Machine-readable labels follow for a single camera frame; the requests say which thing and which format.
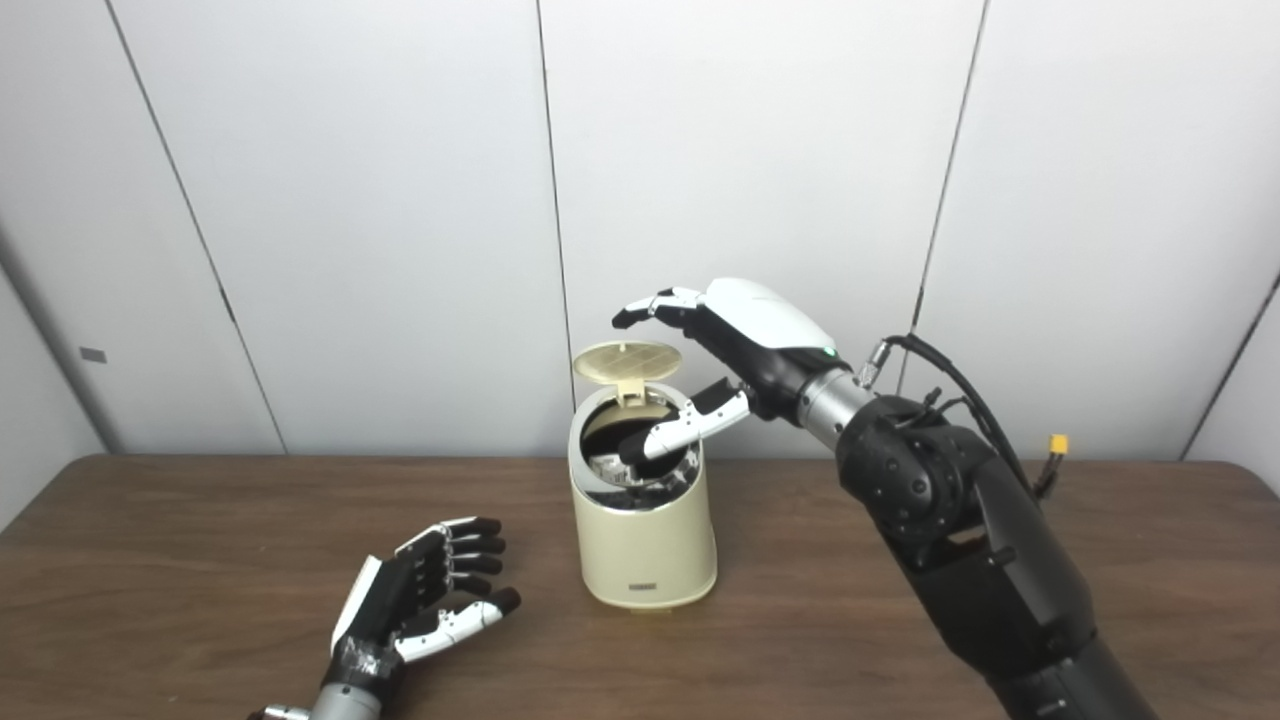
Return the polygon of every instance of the black and white robotic hand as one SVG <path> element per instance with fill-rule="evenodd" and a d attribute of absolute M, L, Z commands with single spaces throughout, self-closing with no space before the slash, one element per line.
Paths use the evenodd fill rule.
<path fill-rule="evenodd" d="M 270 705 L 250 720 L 378 720 L 399 689 L 404 666 L 444 651 L 520 607 L 512 588 L 493 592 L 477 574 L 502 571 L 502 523 L 436 523 L 396 548 L 369 556 L 333 629 L 329 669 L 311 710 Z M 434 609 L 451 591 L 479 600 Z"/>
<path fill-rule="evenodd" d="M 914 334 L 884 338 L 859 370 L 777 293 L 722 278 L 627 305 L 613 327 L 657 319 L 684 331 L 741 380 L 717 383 L 687 416 L 627 438 L 625 461 L 666 452 L 741 420 L 782 418 L 836 456 L 947 647 L 977 670 L 1014 720 L 1156 720 L 1098 637 L 1079 570 L 1041 514 L 1061 455 L 1033 486 L 968 379 Z M 872 388 L 892 347 L 947 374 L 961 396 L 934 406 Z M 980 430 L 950 424 L 964 405 Z"/>

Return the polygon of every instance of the small trash can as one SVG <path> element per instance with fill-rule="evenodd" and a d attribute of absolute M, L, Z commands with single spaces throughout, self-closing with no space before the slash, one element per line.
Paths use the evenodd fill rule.
<path fill-rule="evenodd" d="M 657 342 L 607 342 L 573 372 L 607 386 L 573 415 L 568 470 L 582 580 L 608 605 L 662 609 L 694 602 L 716 584 L 716 536 L 703 443 L 627 466 L 623 439 L 675 418 L 689 398 L 659 384 L 680 352 Z"/>

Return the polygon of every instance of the white wall panel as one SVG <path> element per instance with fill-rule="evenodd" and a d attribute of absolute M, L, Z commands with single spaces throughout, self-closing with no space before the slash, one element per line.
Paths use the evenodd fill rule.
<path fill-rule="evenodd" d="M 980 1 L 541 9 L 575 350 L 620 337 L 623 304 L 723 275 L 772 286 L 856 360 L 906 329 Z M 678 346 L 684 389 L 724 374 L 675 331 L 625 337 Z M 824 454 L 778 425 L 713 452 Z"/>
<path fill-rule="evenodd" d="M 102 443 L 0 269 L 0 530 Z"/>
<path fill-rule="evenodd" d="M 1244 465 L 1280 493 L 1280 306 L 1272 300 L 1201 428 L 1189 460 Z"/>
<path fill-rule="evenodd" d="M 106 5 L 0 3 L 0 258 L 104 433 L 279 452 Z"/>
<path fill-rule="evenodd" d="M 991 4 L 919 332 L 1020 452 L 1188 442 L 1280 268 L 1277 27 L 1262 1 Z"/>
<path fill-rule="evenodd" d="M 563 452 L 532 0 L 115 8 L 291 452 Z"/>

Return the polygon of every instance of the black robot arm segment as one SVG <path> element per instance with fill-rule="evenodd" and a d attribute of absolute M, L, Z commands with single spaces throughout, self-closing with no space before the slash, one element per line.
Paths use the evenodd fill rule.
<path fill-rule="evenodd" d="M 1010 717 L 1156 719 L 1097 637 L 1084 578 L 1036 498 L 983 438 L 881 397 L 841 436 L 836 461 L 943 642 Z"/>
<path fill-rule="evenodd" d="M 736 283 L 659 293 L 627 306 L 614 324 L 653 316 L 681 328 L 737 373 L 756 415 L 786 418 L 831 448 L 841 487 L 874 520 L 943 642 L 982 674 L 1010 717 L 1156 720 L 1098 637 L 1088 587 L 1002 428 L 951 361 L 915 336 L 893 336 L 855 373 L 808 316 L 754 283 Z M 771 315 L 782 305 L 788 310 Z M 786 322 L 801 331 L 765 328 Z M 790 343 L 796 337 L 808 340 Z M 947 423 L 951 404 L 933 407 L 936 396 L 922 404 L 873 395 L 892 346 L 951 377 L 982 434 Z"/>

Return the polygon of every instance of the wooden table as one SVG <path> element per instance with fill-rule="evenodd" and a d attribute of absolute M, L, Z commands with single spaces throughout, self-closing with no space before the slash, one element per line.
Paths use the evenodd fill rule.
<path fill-rule="evenodd" d="M 525 605 L 411 673 L 393 716 L 1004 717 L 831 462 L 710 471 L 718 587 L 635 615 L 582 587 L 558 460 L 82 460 L 0 533 L 0 715 L 307 705 L 364 555 L 481 514 Z M 1164 720 L 1280 717 L 1280 503 L 1253 475 L 1068 464 L 1047 514 Z"/>

